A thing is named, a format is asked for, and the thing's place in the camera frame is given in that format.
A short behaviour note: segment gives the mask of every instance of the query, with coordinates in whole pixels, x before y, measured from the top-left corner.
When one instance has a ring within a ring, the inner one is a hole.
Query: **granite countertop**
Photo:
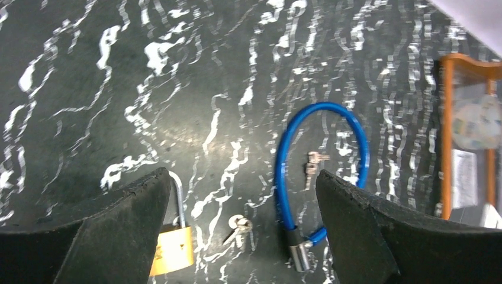
[[[326,243],[297,273],[282,241],[273,163],[288,120],[314,102],[344,105],[370,141],[365,189],[433,214],[434,60],[495,59],[425,0],[1,0],[0,39],[0,225],[167,167],[196,264],[152,283],[337,283]],[[301,126],[287,178],[305,235],[321,225],[308,151],[352,182],[359,159],[340,117]],[[244,250],[222,245],[235,214],[253,223]]]

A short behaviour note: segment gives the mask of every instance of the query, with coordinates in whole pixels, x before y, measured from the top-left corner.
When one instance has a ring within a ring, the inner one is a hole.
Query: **key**
[[[319,164],[321,161],[329,160],[329,159],[330,159],[329,155],[321,155],[321,154],[319,154],[319,152],[316,152],[316,151],[308,152],[308,162],[309,163]]]
[[[246,218],[240,218],[236,221],[237,227],[233,232],[225,239],[223,245],[226,246],[230,244],[234,239],[241,238],[242,234],[246,234],[253,228],[251,221]]]
[[[307,163],[305,168],[305,174],[307,174],[307,180],[305,181],[305,190],[310,189],[310,183],[312,181],[312,176],[317,173],[317,164]]]
[[[247,234],[252,230],[253,224],[246,218],[242,218],[237,222],[240,227],[240,234],[236,236],[236,246],[243,250],[245,248]]]
[[[223,245],[226,246],[230,244],[240,234],[240,230],[240,227],[235,228],[233,232],[225,239]]]

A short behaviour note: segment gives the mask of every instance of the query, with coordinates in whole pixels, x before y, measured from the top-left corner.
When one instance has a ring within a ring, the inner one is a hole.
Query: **wooden frame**
[[[454,53],[441,58],[443,67],[444,111],[442,130],[442,172],[441,202],[443,204],[441,217],[448,220],[452,210],[452,119],[453,119],[453,84],[455,70],[462,69],[477,76],[484,77],[486,90],[495,94],[494,81],[502,79],[501,62],[479,62],[467,55]],[[487,202],[495,206],[495,150],[487,150]]]

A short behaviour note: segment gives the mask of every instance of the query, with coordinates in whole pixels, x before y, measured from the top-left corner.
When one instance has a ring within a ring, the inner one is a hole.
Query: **padlock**
[[[176,229],[170,231],[166,226],[161,228],[150,276],[166,274],[194,264],[192,229],[185,224],[181,182],[176,174],[172,172],[169,172],[169,174],[173,177],[176,184],[179,224]]]

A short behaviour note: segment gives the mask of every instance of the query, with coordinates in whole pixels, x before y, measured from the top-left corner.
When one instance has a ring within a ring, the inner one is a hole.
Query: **blue cable lock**
[[[309,115],[317,111],[332,111],[341,115],[347,120],[350,127],[356,134],[359,145],[359,153],[361,155],[361,160],[359,162],[359,177],[356,184],[358,187],[364,187],[369,169],[369,146],[364,130],[357,118],[343,106],[335,104],[334,102],[318,102],[302,109],[289,122],[286,131],[281,137],[281,142],[277,150],[274,179],[282,223],[286,229],[291,257],[296,270],[299,272],[310,269],[307,249],[317,245],[320,241],[326,238],[326,229],[321,227],[314,234],[310,235],[307,240],[303,240],[300,236],[300,231],[293,221],[293,215],[291,214],[291,208],[289,207],[288,202],[286,189],[286,159],[288,157],[289,145],[291,144],[298,127]]]

